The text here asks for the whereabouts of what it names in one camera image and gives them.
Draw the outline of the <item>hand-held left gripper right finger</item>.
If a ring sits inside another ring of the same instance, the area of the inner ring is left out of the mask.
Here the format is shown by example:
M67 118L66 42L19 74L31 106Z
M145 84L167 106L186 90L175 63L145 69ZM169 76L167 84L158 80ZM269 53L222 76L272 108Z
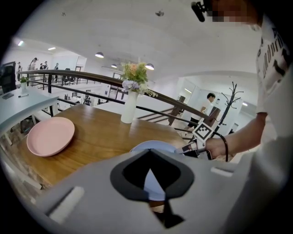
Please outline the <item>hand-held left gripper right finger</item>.
M239 163L202 160L180 156L167 151L151 150L164 156L178 168L192 171L193 182L175 196L174 182L166 189L165 209L175 213L167 224L176 223L152 234L239 234L251 225L252 210L249 198L252 154L245 154Z

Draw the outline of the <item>white printed t-shirt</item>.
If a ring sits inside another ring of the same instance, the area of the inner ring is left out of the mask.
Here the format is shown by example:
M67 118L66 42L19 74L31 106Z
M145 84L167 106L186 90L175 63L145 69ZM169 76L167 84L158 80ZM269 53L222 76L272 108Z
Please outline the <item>white printed t-shirt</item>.
M269 234L286 226L293 190L293 62L276 25L263 16L257 56L259 99L266 113L261 145L244 155L231 177L235 193L223 234Z

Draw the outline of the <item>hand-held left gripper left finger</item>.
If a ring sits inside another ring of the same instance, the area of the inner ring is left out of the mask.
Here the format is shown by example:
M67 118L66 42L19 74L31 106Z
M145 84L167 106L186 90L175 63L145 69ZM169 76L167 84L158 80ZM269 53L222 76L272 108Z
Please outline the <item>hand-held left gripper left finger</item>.
M149 156L146 149L88 164L51 187L30 214L52 234L166 234L148 194L123 174Z

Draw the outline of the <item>person's right hand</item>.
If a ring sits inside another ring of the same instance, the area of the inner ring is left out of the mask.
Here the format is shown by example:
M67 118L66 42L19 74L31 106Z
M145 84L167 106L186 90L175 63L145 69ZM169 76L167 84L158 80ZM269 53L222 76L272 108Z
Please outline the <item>person's right hand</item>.
M225 143L220 138L209 138L206 141L206 150L210 152L212 159L226 155Z

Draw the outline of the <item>blue big plate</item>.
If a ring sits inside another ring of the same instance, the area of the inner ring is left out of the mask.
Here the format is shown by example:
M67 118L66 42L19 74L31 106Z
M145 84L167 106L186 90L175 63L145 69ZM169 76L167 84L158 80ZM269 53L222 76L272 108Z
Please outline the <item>blue big plate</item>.
M137 146L132 148L130 151L133 152L133 151L140 151L144 149L165 150L171 153L173 153L176 150L176 148L169 143L166 143L163 141L157 141L157 140L150 140L150 141L145 141L138 144ZM148 193L148 199L150 201L163 202L165 200L165 191L159 185L159 182L157 181L151 169L149 169L145 177L143 190Z

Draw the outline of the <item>brown wooden table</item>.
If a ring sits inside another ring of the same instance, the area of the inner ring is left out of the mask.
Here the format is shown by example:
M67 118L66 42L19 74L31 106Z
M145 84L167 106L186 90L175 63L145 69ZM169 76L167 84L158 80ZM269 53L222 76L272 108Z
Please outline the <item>brown wooden table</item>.
M140 119L125 124L119 114L82 104L57 116L68 118L75 125L73 139L60 153L44 158L35 156L28 150L25 138L18 145L19 157L51 186L80 167L127 153L145 141L159 140L175 147L184 145L184 140L171 126Z

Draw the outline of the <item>black coat rack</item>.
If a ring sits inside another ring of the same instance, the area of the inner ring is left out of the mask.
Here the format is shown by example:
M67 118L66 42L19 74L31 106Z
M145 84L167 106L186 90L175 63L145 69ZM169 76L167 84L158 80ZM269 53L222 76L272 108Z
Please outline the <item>black coat rack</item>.
M226 98L226 102L225 102L226 109L225 109L221 119L218 121L217 127L215 128L215 132L216 132L215 135L226 135L225 133L219 133L219 129L221 126L226 126L226 124L224 124L224 120L229 112L229 109L230 108L236 109L235 107L233 107L233 103L235 103L236 101L241 99L241 98L235 98L235 95L238 93L243 93L243 91L236 91L237 84L234 84L234 82L232 82L232 85L233 85L233 88L232 89L229 88L232 92L231 97L229 99L224 93L221 93Z

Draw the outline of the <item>group of standing people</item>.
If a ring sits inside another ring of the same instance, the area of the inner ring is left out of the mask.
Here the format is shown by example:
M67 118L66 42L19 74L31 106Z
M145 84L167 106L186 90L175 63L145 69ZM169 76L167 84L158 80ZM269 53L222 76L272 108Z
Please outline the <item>group of standing people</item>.
M44 63L40 63L40 66L39 68L37 67L36 63L38 61L38 58L37 57L34 57L31 62L29 63L29 65L27 66L27 71L31 71L31 70L49 70L49 66L48 66L48 62L45 61ZM59 63L57 62L56 65L51 68L51 69L54 69L54 70L58 70L59 69ZM21 72L21 68L19 67L18 68L18 75L19 75L19 72ZM36 78L37 78L37 75L36 74L27 74L27 78L28 80L30 81L36 81ZM45 78L41 77L40 78L41 81L43 81L44 79L44 82L47 82L47 78L45 76Z

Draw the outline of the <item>white vase with flowers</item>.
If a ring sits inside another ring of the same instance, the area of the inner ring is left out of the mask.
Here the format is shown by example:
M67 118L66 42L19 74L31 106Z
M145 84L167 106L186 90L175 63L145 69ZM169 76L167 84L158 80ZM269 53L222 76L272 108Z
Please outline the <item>white vase with flowers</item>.
M145 63L124 65L124 73L120 76L123 89L126 92L132 91L140 95L157 97L158 94L148 87L147 68Z

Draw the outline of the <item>light blue table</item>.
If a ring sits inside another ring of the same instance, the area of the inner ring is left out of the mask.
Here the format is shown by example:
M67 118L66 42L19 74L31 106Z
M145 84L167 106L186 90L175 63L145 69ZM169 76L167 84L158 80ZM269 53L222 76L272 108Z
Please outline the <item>light blue table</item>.
M6 100L0 97L0 138L5 136L9 145L12 145L12 142L7 132L22 120L32 117L33 124L37 124L35 114L46 107L49 108L50 116L59 113L57 106L57 99L59 97L55 94L50 94L31 86L27 87L25 90L13 90L11 93L14 94L14 96ZM23 94L29 95L18 98L19 95Z

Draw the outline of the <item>black curved railing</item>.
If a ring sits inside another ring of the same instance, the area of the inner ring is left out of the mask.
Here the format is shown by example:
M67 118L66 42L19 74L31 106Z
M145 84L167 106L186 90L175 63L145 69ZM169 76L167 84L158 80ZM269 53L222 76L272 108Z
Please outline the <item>black curved railing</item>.
M19 74L21 75L21 77L25 76L27 79L27 82L41 85L43 89L47 87L48 93L51 93L52 88L57 88L57 89L72 91L76 93L82 93L88 96L97 97L97 98L104 99L109 102L118 103L121 105L125 104L125 101L110 98L108 96L91 94L89 92L78 90L77 88L69 87L70 79L75 78L76 84L78 84L78 80L83 79L86 81L93 81L94 83L107 84L110 86L111 89L116 88L117 91L121 91L122 81L119 79L106 77L103 75L97 75L97 74L92 74L87 72L71 71L71 70L31 70L31 71L20 72ZM171 120L170 125L172 125L175 119L186 122L186 123L196 124L195 122L184 120L180 117L177 117L179 111L184 110L192 114L196 114L199 117L203 118L204 123L208 125L209 127L211 127L216 121L216 117L214 117L215 112L212 112L209 116L205 115L203 113L200 113L198 110L190 106L187 106L186 104L180 101L177 101L173 98L170 98L160 93L158 93L157 96L152 96L151 98L167 103L171 105L172 107L163 111L156 111L150 108L136 105L135 106L136 109L149 112L147 115L139 117L140 119L146 118L147 121L155 119L155 123L170 119Z

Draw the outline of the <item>black office chair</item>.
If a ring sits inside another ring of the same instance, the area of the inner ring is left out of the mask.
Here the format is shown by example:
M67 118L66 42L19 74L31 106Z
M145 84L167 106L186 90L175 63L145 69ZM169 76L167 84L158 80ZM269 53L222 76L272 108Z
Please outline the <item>black office chair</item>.
M16 89L15 68L15 62L9 62L0 66L0 95Z

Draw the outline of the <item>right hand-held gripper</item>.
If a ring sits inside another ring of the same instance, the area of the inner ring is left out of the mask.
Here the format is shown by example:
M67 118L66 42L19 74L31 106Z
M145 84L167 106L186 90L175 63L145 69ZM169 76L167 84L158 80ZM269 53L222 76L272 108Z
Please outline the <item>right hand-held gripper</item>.
M199 159L212 160L211 153L206 150L206 141L212 135L213 129L201 121L192 133L194 135L192 143L177 148L176 153L197 154Z

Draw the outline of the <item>pink big plate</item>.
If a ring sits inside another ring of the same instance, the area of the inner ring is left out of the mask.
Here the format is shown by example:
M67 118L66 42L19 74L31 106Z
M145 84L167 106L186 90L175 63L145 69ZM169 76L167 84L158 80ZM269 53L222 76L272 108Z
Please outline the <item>pink big plate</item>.
M27 136L29 151L40 157L61 152L72 140L75 132L73 122L64 117L52 117L36 124Z

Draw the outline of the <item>person's right forearm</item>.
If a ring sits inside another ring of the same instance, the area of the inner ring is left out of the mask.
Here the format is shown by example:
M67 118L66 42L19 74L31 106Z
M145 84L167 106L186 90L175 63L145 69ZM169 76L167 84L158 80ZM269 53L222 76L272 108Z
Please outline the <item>person's right forearm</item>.
M225 136L229 154L237 154L250 150L260 144L266 124L267 113L256 115L245 127L239 131Z

